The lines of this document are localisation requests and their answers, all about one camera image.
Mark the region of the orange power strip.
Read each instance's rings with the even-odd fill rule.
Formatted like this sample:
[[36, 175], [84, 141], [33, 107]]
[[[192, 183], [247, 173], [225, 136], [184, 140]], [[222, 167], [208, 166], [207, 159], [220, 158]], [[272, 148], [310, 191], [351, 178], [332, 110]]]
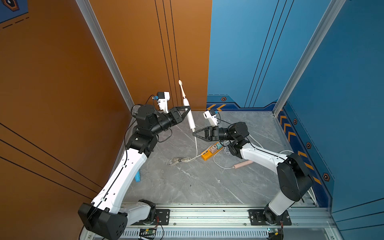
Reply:
[[204, 151], [201, 155], [204, 161], [214, 157], [217, 153], [219, 153], [223, 149], [223, 145], [221, 143], [212, 144], [206, 151]]

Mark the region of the pink electric toothbrush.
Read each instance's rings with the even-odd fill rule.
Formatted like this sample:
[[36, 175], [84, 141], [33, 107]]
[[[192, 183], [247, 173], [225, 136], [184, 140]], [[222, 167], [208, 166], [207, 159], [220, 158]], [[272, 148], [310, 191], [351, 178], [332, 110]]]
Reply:
[[250, 165], [250, 164], [252, 164], [252, 163], [253, 163], [253, 161], [250, 161], [250, 160], [248, 160], [248, 161], [244, 161], [244, 162], [235, 164], [235, 165], [234, 165], [234, 168], [235, 168], [235, 169], [239, 169], [239, 168], [248, 166], [248, 165]]

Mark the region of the pink charger adapter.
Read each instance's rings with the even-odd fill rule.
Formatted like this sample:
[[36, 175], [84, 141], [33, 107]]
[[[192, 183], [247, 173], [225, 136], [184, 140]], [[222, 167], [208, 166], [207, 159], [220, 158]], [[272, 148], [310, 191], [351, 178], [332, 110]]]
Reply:
[[212, 145], [210, 148], [209, 148], [209, 151], [212, 153], [212, 154], [215, 154], [218, 149], [217, 149], [217, 146], [216, 145]]

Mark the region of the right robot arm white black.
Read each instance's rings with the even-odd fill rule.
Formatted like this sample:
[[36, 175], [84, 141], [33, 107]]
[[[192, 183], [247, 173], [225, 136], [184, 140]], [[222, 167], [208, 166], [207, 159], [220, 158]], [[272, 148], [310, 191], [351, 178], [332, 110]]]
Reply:
[[231, 124], [227, 128], [205, 127], [193, 133], [193, 136], [206, 142], [229, 141], [228, 148], [233, 156], [259, 164], [278, 176], [280, 190], [264, 208], [262, 219], [268, 225], [279, 225], [287, 209], [310, 190], [314, 179], [301, 156], [258, 148], [249, 141], [249, 135], [244, 122]]

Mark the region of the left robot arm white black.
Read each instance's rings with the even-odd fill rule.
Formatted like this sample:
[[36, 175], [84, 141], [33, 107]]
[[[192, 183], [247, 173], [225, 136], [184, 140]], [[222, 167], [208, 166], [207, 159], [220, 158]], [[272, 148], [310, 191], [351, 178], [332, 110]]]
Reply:
[[78, 214], [84, 227], [107, 240], [117, 240], [127, 226], [139, 221], [153, 223], [156, 205], [139, 200], [124, 210], [123, 199], [141, 166], [158, 143], [158, 135], [181, 123], [191, 108], [174, 107], [160, 113], [152, 105], [141, 105], [135, 114], [137, 125], [125, 144], [125, 152], [114, 173], [90, 204], [83, 203]]

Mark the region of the black microphone on tripod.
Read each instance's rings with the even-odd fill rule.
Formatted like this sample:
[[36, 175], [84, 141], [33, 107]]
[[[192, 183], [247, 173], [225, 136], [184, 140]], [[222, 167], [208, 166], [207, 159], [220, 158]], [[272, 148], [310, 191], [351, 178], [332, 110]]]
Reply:
[[131, 108], [131, 115], [134, 119], [136, 119], [137, 117], [137, 114], [139, 112], [139, 109], [142, 105], [141, 104], [137, 104], [137, 105], [133, 105], [132, 108]]

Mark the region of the blue handheld microphone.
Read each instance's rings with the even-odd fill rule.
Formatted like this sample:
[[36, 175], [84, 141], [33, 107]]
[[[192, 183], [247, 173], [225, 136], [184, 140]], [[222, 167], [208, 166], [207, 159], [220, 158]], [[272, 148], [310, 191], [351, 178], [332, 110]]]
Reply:
[[135, 175], [135, 181], [138, 183], [141, 181], [141, 175], [140, 175], [140, 172], [138, 171]]

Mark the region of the right green circuit board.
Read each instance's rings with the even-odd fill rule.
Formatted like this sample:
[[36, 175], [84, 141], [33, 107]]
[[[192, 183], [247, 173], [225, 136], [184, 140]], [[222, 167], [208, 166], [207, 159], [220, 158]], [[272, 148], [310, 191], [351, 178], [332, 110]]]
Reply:
[[284, 239], [284, 231], [282, 229], [274, 229], [269, 233], [267, 240], [283, 240]]

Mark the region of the green circuit board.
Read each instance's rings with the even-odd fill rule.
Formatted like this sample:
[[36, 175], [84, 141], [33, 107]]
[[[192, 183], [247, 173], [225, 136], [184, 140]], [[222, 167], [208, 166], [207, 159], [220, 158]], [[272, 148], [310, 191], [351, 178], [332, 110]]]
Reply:
[[282, 229], [274, 229], [269, 233], [267, 240], [283, 240], [284, 239], [284, 231]]
[[139, 240], [154, 240], [157, 236], [156, 228], [140, 229], [138, 239]]

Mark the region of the left green circuit board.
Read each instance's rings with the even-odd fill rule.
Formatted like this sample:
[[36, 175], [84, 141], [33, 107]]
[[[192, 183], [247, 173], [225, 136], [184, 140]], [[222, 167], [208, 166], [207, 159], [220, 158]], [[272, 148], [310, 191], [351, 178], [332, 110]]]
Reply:
[[140, 229], [138, 239], [139, 240], [154, 240], [157, 236], [156, 228]]

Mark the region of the aluminium rail frame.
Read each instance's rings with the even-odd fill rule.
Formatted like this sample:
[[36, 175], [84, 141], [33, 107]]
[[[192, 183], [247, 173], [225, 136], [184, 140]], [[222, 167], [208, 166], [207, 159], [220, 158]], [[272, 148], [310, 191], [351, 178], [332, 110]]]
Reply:
[[284, 240], [341, 240], [343, 237], [325, 208], [293, 207], [288, 209], [291, 226], [252, 226], [253, 205], [165, 204], [170, 220], [162, 226], [127, 226], [120, 240], [138, 240], [140, 229], [156, 228], [155, 240], [266, 240], [274, 229], [284, 231]]

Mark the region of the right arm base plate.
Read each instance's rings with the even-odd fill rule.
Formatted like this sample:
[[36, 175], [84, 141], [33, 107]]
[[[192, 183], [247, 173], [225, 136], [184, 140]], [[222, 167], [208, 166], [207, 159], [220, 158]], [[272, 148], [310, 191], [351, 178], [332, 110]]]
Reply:
[[284, 211], [280, 216], [275, 215], [272, 211], [264, 209], [248, 210], [250, 222], [252, 226], [291, 226], [292, 221], [288, 211]]

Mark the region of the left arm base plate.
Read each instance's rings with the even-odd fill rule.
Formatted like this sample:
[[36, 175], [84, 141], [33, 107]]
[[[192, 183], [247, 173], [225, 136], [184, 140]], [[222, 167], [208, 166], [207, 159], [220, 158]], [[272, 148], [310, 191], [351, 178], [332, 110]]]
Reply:
[[159, 223], [162, 226], [167, 226], [169, 224], [170, 220], [170, 209], [156, 209], [156, 215], [155, 219], [153, 221], [149, 220], [142, 220], [138, 221], [133, 224], [133, 226], [144, 226], [144, 225], [149, 225], [149, 226], [155, 226], [158, 222], [157, 218], [159, 218]]

